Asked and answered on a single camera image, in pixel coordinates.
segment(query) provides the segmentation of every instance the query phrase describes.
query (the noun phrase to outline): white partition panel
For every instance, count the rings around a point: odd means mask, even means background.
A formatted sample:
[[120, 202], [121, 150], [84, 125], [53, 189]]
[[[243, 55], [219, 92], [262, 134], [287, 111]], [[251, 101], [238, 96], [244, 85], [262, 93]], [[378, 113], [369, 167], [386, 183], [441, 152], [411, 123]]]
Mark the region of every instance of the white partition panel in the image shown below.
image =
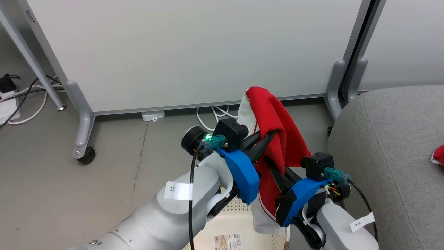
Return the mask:
[[444, 84], [444, 1], [387, 0], [359, 90]]
[[93, 112], [323, 94], [358, 0], [28, 0]]

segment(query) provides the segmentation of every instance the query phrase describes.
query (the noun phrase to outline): power strip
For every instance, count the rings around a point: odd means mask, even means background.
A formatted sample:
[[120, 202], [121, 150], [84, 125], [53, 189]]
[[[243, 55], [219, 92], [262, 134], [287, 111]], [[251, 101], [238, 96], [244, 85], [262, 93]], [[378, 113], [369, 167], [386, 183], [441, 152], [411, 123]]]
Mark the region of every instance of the power strip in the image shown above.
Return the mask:
[[[5, 99], [15, 93], [16, 91], [10, 91], [6, 93], [0, 92], [0, 97]], [[18, 106], [18, 98], [0, 102], [0, 125], [3, 124], [12, 115], [12, 113], [14, 113]], [[11, 121], [20, 118], [20, 116], [21, 113], [20, 110], [18, 110], [17, 113], [12, 117]]]

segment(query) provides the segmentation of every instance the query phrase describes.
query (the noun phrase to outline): red cloth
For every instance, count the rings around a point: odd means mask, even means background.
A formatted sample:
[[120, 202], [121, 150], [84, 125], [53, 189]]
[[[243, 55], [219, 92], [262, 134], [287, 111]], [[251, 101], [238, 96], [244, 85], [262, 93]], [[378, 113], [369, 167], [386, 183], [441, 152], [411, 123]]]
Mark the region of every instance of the red cloth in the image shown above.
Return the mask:
[[[301, 159], [311, 155], [293, 118], [284, 105], [267, 89], [251, 87], [246, 95], [261, 131], [261, 138], [271, 130], [278, 130], [264, 152], [284, 173], [285, 166], [300, 167]], [[255, 165], [260, 173], [259, 194], [262, 204], [271, 213], [276, 214], [275, 199], [280, 194], [268, 165], [261, 157]]]
[[433, 159], [439, 160], [441, 163], [444, 163], [444, 145], [440, 146], [433, 153]]

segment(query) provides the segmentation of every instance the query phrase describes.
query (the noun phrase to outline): grey partition foot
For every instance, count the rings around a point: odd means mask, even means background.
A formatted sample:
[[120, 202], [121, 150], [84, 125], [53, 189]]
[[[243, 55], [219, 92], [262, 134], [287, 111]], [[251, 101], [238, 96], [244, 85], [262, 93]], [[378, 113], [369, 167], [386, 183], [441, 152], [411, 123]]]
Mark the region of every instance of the grey partition foot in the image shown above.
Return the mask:
[[334, 121], [336, 121], [336, 118], [342, 110], [341, 104], [339, 103], [338, 92], [346, 66], [347, 64], [345, 63], [345, 60], [339, 60], [334, 63], [327, 91], [324, 95], [325, 103], [327, 104]]
[[79, 162], [88, 164], [95, 156], [92, 147], [88, 147], [89, 136], [91, 135], [92, 126], [94, 125], [95, 115], [92, 112], [88, 102], [85, 99], [79, 85], [75, 81], [67, 81], [65, 89], [69, 93], [74, 105], [80, 116], [79, 131], [75, 140], [72, 156]]
[[23, 57], [28, 62], [29, 66], [32, 68], [34, 73], [37, 75], [42, 85], [45, 87], [49, 96], [52, 98], [55, 105], [57, 106], [57, 110], [64, 110], [66, 108], [66, 105], [62, 103], [56, 91], [49, 83], [45, 73], [43, 72], [36, 58], [32, 54], [31, 50], [29, 49], [28, 45], [26, 44], [25, 40], [20, 34], [19, 30], [15, 26], [14, 22], [12, 21], [11, 17], [6, 11], [6, 8], [3, 6], [1, 0], [0, 0], [0, 22], [3, 24], [5, 30], [8, 32], [9, 36], [14, 41], [17, 48], [22, 53]]
[[368, 62], [369, 61], [365, 58], [356, 61], [356, 66], [349, 83], [349, 89], [347, 90], [347, 103], [358, 97], [359, 85], [361, 84], [362, 76], [364, 75]]

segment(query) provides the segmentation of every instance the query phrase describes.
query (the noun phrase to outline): grey upholstered ottoman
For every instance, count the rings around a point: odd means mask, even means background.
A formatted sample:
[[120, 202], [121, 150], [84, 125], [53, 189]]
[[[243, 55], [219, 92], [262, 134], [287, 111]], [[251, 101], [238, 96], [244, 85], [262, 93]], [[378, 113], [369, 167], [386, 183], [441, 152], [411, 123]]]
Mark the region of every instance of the grey upholstered ottoman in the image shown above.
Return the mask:
[[[430, 162], [443, 144], [444, 86], [371, 91], [335, 122], [329, 152], [369, 200], [381, 250], [444, 249], [444, 166]], [[345, 206], [368, 214], [353, 189]]]

